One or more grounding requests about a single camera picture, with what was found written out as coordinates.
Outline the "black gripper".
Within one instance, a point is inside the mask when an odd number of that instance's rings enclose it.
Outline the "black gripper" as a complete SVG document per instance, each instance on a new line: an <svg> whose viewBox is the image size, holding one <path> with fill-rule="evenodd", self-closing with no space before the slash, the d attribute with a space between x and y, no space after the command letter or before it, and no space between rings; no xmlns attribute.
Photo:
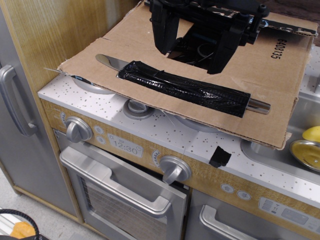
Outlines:
<svg viewBox="0 0 320 240"><path fill-rule="evenodd" d="M207 73L219 74L238 46L253 44L270 9L257 0L146 0L155 47L166 55L173 47L180 19L221 31Z"/></svg>

